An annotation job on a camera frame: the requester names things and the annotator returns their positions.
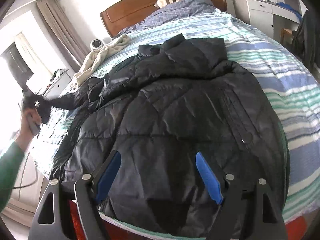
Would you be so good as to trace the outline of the person left hand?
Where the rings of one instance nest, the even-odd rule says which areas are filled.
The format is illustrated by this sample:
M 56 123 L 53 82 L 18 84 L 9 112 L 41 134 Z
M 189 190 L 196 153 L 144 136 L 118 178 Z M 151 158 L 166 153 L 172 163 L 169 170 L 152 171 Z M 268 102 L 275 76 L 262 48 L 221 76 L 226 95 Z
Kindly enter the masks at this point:
M 29 144 L 31 143 L 33 137 L 32 131 L 29 128 L 27 116 L 31 116 L 33 123 L 36 123 L 38 126 L 42 123 L 41 117 L 35 108 L 26 108 L 21 116 L 21 129 L 18 137 L 15 142 L 19 148 L 25 153 Z

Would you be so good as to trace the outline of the green sleeve forearm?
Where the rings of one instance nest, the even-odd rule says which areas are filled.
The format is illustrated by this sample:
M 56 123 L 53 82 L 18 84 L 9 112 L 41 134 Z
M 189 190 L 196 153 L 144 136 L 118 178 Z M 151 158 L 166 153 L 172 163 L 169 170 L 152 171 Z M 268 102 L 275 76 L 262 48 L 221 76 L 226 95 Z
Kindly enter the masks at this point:
M 0 184 L 1 184 L 1 212 L 6 207 L 13 187 L 15 186 L 15 181 L 19 172 L 20 165 L 24 157 L 24 152 L 21 148 L 13 142 L 7 151 L 1 156 L 1 166 L 0 166 Z

